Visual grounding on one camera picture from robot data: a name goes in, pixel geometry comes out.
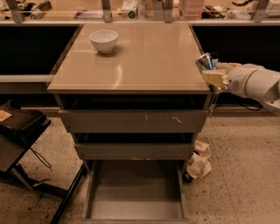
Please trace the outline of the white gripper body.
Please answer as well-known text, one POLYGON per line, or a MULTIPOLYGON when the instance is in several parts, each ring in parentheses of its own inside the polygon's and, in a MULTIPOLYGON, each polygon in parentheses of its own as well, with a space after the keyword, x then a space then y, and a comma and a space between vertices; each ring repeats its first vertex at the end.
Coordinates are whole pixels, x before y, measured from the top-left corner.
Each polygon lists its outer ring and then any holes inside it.
POLYGON ((234 67, 227 74, 228 90, 233 95, 247 98, 246 86, 248 80, 253 75, 253 73, 260 69, 263 69, 263 67, 254 64, 244 64, 234 67))

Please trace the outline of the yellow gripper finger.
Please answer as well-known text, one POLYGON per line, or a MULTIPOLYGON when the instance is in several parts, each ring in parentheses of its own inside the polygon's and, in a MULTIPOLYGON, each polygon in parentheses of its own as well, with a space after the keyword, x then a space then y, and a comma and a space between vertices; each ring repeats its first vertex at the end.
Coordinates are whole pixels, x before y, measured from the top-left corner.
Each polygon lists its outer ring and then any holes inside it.
POLYGON ((240 63, 227 63, 227 62, 218 62, 216 64, 218 70, 227 70, 230 71, 234 69, 235 67, 239 67, 240 63))
POLYGON ((228 76, 223 70, 205 70, 202 72, 203 80, 218 88, 225 88, 228 85, 228 76))

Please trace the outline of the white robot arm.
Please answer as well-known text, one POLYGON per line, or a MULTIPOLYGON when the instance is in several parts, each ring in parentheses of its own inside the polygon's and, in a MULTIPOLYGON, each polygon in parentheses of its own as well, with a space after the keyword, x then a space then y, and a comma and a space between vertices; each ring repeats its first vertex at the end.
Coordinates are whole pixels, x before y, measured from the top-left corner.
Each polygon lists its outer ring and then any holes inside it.
POLYGON ((280 73, 255 64, 218 63, 214 70, 203 69, 202 78, 231 94, 259 102, 280 116, 280 73))

